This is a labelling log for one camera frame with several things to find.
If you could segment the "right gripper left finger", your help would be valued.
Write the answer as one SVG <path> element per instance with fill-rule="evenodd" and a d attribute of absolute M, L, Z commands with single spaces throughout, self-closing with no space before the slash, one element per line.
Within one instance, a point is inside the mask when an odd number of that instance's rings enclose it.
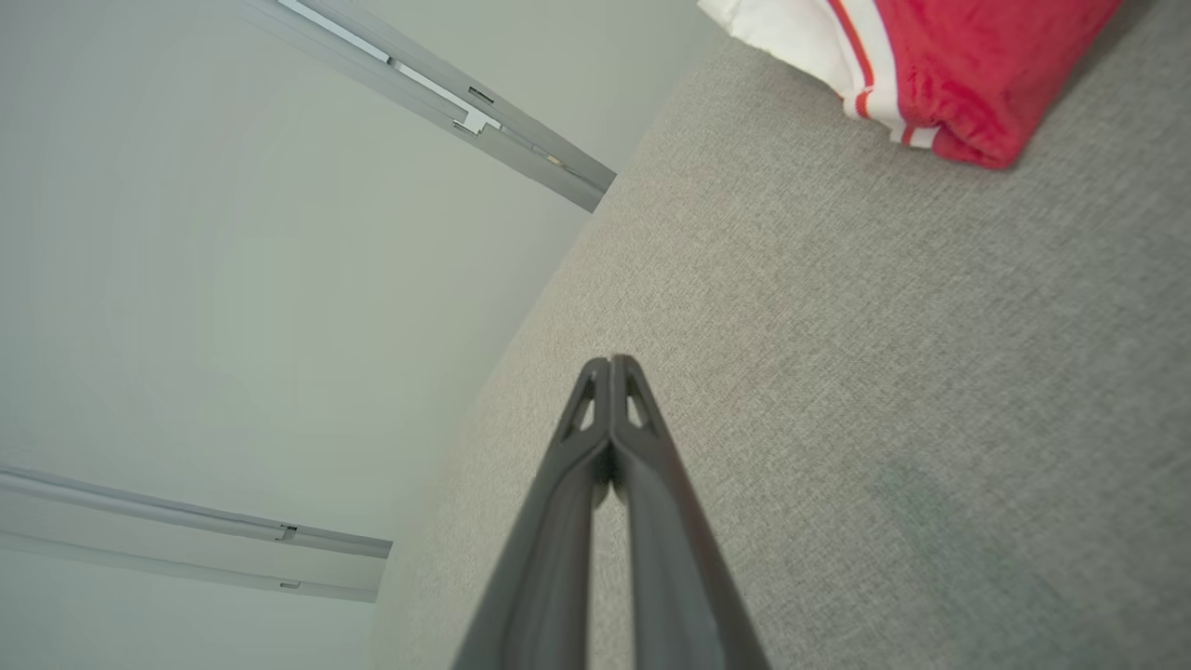
<path fill-rule="evenodd" d="M 611 362 L 580 369 L 455 669 L 584 669 L 592 518 L 607 484 Z"/>

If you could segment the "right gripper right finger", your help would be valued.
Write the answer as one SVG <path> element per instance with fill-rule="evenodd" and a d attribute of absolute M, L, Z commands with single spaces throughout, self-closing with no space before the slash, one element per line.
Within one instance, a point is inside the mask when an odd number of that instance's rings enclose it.
<path fill-rule="evenodd" d="M 609 419 L 628 506 L 638 669 L 769 669 L 688 471 L 629 355 L 611 359 Z"/>

